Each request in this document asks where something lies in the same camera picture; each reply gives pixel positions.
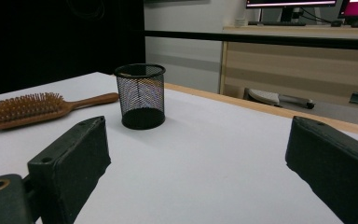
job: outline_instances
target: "white table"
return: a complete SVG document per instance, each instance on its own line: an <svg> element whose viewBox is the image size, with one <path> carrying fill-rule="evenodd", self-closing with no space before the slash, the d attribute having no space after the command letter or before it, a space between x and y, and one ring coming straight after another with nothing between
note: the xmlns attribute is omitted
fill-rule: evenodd
<svg viewBox="0 0 358 224"><path fill-rule="evenodd" d="M75 101L117 91L117 83L94 73L0 100L44 91ZM103 115L112 164L76 224L341 223L286 166L291 119L172 90L165 109L165 122L147 131L121 124L119 102L2 131L0 175L25 177L37 153L79 121Z"/></svg>

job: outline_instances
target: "mesh pen holder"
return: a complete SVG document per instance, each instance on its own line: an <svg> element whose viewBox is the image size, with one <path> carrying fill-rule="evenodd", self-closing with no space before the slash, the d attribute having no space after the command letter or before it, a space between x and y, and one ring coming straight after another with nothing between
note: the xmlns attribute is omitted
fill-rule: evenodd
<svg viewBox="0 0 358 224"><path fill-rule="evenodd" d="M121 122L125 127L146 130L165 121L164 73L164 67L148 63L128 64L115 69Z"/></svg>

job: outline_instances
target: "black wall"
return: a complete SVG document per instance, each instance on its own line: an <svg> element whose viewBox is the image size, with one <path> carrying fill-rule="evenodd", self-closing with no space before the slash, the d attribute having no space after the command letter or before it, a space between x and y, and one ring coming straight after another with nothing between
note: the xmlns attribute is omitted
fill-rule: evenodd
<svg viewBox="0 0 358 224"><path fill-rule="evenodd" d="M0 93L145 62L142 0L0 0Z"/></svg>

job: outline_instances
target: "hairbrush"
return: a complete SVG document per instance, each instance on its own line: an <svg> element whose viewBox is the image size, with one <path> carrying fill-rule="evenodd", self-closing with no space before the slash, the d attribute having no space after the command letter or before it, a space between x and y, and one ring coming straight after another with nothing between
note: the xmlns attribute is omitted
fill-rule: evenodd
<svg viewBox="0 0 358 224"><path fill-rule="evenodd" d="M56 119L72 110L88 105L113 103L118 100L115 92L89 99L66 102L58 93L28 94L0 101L0 130Z"/></svg>

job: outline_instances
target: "desk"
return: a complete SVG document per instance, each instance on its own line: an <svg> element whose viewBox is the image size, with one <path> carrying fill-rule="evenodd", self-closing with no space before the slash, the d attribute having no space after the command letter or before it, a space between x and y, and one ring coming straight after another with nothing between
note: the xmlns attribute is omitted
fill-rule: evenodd
<svg viewBox="0 0 358 224"><path fill-rule="evenodd" d="M225 27L225 34L358 40L348 27ZM337 105L358 91L358 49L329 49L225 42L220 93L242 98L245 88Z"/></svg>
<svg viewBox="0 0 358 224"><path fill-rule="evenodd" d="M296 112L166 87L166 121L152 130L125 128L119 103L114 103L0 132L0 175L26 176L27 161L72 126L105 116L112 164L76 224L341 223L286 166L291 119L279 114ZM44 91L75 101L117 91L117 83L94 73L5 93L0 100ZM358 139L358 125L326 121Z"/></svg>

